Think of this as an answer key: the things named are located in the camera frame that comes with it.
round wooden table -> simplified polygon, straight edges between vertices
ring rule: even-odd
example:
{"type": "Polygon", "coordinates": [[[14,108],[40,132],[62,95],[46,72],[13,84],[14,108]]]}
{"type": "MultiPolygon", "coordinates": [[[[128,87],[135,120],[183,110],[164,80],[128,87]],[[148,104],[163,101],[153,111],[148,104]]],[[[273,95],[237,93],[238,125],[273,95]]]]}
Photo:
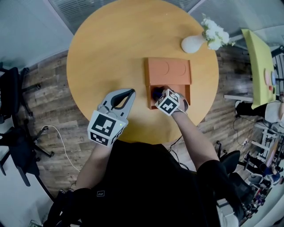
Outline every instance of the round wooden table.
{"type": "Polygon", "coordinates": [[[74,101],[90,120],[109,92],[133,88],[136,99],[129,125],[119,139],[150,144],[177,139],[181,133],[172,117],[147,107],[144,59],[190,59],[191,106],[187,112],[197,125],[215,99],[218,62],[215,51],[206,44],[187,54],[181,41],[202,31],[185,11],[162,0],[118,0],[100,8],[80,26],[68,52],[67,79],[74,101]]]}

white flower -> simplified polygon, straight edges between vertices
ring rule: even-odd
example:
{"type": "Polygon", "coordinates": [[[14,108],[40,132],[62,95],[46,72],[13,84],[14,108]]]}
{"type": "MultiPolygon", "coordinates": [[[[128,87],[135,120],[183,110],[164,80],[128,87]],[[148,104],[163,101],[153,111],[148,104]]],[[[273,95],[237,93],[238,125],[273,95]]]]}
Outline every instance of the white flower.
{"type": "Polygon", "coordinates": [[[210,39],[214,39],[216,37],[216,33],[214,30],[212,29],[208,29],[205,31],[205,34],[206,34],[206,39],[207,40],[210,40],[210,39]]]}
{"type": "Polygon", "coordinates": [[[218,26],[214,21],[206,18],[203,14],[201,25],[204,28],[203,37],[208,41],[208,47],[212,50],[218,50],[221,46],[229,43],[230,37],[223,28],[218,26]]]}
{"type": "Polygon", "coordinates": [[[219,39],[217,36],[214,40],[208,42],[208,47],[210,50],[218,50],[221,46],[221,39],[219,39]]]}
{"type": "Polygon", "coordinates": [[[221,34],[219,34],[219,36],[221,37],[222,42],[224,44],[227,44],[229,42],[229,40],[230,40],[229,34],[227,32],[225,32],[225,31],[222,32],[221,34]]]}

hand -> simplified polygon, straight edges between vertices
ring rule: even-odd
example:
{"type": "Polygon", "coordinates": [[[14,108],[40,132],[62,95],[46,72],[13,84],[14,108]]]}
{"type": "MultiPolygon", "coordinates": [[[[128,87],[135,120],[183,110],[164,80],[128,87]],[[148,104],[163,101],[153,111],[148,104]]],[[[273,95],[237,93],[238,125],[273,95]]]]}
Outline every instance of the hand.
{"type": "Polygon", "coordinates": [[[179,105],[178,109],[180,109],[183,112],[186,112],[188,110],[188,107],[189,107],[188,102],[182,94],[180,94],[180,93],[178,93],[178,94],[180,96],[179,97],[180,105],[179,105]]]}

table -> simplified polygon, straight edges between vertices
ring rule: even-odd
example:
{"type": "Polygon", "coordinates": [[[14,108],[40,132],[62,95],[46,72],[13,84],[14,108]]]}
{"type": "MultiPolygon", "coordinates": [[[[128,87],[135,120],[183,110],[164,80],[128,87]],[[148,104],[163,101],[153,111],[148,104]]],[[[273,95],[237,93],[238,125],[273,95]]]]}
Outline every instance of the table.
{"type": "Polygon", "coordinates": [[[185,11],[162,0],[118,0],[100,8],[78,29],[68,52],[67,79],[74,101],[90,120],[109,92],[133,88],[136,99],[129,125],[119,139],[150,144],[177,139],[181,134],[174,120],[147,107],[144,58],[190,59],[188,114],[197,125],[215,99],[218,62],[206,44],[197,53],[187,54],[181,41],[202,31],[185,11]]]}
{"type": "Polygon", "coordinates": [[[249,95],[233,93],[224,95],[224,98],[252,102],[252,109],[254,109],[276,99],[276,94],[268,89],[264,81],[264,70],[274,71],[274,66],[269,46],[249,29],[242,29],[242,33],[252,65],[253,98],[249,95]]]}

office chair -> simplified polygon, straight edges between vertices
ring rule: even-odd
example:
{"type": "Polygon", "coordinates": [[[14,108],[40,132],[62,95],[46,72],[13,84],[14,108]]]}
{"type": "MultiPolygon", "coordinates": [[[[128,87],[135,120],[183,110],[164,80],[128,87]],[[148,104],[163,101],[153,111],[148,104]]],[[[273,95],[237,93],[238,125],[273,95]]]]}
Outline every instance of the office chair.
{"type": "Polygon", "coordinates": [[[225,166],[229,179],[235,185],[237,194],[241,202],[246,207],[253,200],[254,191],[252,187],[249,186],[238,173],[234,172],[237,168],[240,156],[240,151],[233,151],[231,153],[223,155],[220,158],[220,162],[225,166]]]}
{"type": "Polygon", "coordinates": [[[271,56],[273,58],[277,55],[280,55],[280,54],[284,54],[284,47],[283,46],[280,46],[280,47],[278,47],[277,49],[275,49],[271,52],[271,56]]]}
{"type": "Polygon", "coordinates": [[[19,111],[20,104],[23,105],[29,116],[33,116],[27,106],[23,93],[33,88],[40,89],[40,84],[35,84],[22,89],[23,78],[29,72],[29,68],[24,68],[19,74],[18,68],[14,67],[10,70],[3,68],[0,63],[0,71],[4,72],[0,76],[0,124],[15,115],[19,111]]]}
{"type": "Polygon", "coordinates": [[[38,138],[45,130],[48,130],[48,127],[41,129],[41,131],[34,138],[32,138],[27,124],[28,120],[25,120],[24,129],[21,127],[11,127],[6,133],[0,133],[0,136],[2,136],[2,139],[0,139],[0,146],[9,147],[8,153],[0,161],[0,169],[2,173],[6,175],[3,165],[9,155],[11,155],[24,183],[29,187],[31,185],[28,181],[26,173],[28,172],[35,176],[39,176],[39,168],[36,162],[40,159],[36,158],[35,150],[43,153],[49,158],[52,157],[54,153],[51,152],[51,154],[49,154],[36,145],[38,138]]]}

